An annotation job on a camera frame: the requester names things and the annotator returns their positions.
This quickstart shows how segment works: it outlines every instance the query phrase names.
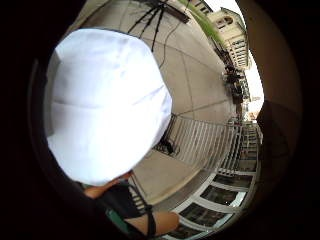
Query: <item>building facade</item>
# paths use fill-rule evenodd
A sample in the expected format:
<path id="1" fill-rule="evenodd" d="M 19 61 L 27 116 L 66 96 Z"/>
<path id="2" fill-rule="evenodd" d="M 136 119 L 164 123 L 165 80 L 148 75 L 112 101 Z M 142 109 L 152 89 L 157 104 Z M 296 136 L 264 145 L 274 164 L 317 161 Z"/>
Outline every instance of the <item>building facade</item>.
<path id="1" fill-rule="evenodd" d="M 241 16 L 226 8 L 207 16 L 225 44 L 233 65 L 240 70 L 249 69 L 251 63 L 247 31 Z"/>
<path id="2" fill-rule="evenodd" d="M 205 1 L 202 1 L 202 0 L 191 0 L 190 3 L 205 15 L 207 15 L 208 13 L 213 12 L 213 10 L 210 8 L 210 6 Z"/>
<path id="3" fill-rule="evenodd" d="M 214 167 L 202 165 L 190 183 L 154 206 L 155 210 L 170 210 L 180 215 L 178 228 L 161 239 L 198 239 L 215 234 L 236 222 L 249 207 L 260 177 L 260 129 L 252 122 L 227 125 L 225 129 L 231 134 L 222 137 L 218 131 L 220 137 L 216 141 L 219 143 L 215 141 L 219 146 L 227 143 L 221 161 Z M 209 161 L 214 161 L 214 156 L 209 155 Z"/>

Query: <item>pavement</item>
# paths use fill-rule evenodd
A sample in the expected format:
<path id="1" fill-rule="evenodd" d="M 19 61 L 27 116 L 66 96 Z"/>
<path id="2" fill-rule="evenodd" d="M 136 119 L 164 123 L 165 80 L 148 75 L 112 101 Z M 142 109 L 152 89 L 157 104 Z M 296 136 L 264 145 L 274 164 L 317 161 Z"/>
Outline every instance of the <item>pavement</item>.
<path id="1" fill-rule="evenodd" d="M 169 3 L 182 12 L 185 10 L 178 1 L 170 0 Z M 149 9 L 149 6 L 137 1 L 89 0 L 68 32 L 79 27 L 103 27 L 128 32 Z M 224 64 L 192 15 L 188 10 L 185 13 L 190 17 L 186 24 L 164 13 L 153 52 L 173 99 L 172 112 L 195 120 L 225 124 L 231 116 L 236 116 L 236 106 L 221 79 Z M 159 14 L 141 37 L 150 48 L 158 17 Z M 139 36 L 145 23 L 146 20 L 138 24 L 130 34 Z M 141 190 L 150 204 L 171 196 L 198 171 L 154 150 L 134 169 Z"/>

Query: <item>cap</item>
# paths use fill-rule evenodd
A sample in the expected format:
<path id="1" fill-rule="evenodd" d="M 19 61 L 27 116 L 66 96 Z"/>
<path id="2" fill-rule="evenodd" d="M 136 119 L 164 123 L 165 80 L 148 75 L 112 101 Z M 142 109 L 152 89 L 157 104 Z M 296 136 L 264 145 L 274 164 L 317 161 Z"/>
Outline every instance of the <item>cap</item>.
<path id="1" fill-rule="evenodd" d="M 133 36 L 80 29 L 55 48 L 49 149 L 74 181 L 100 186 L 160 141 L 172 99 L 149 47 Z"/>

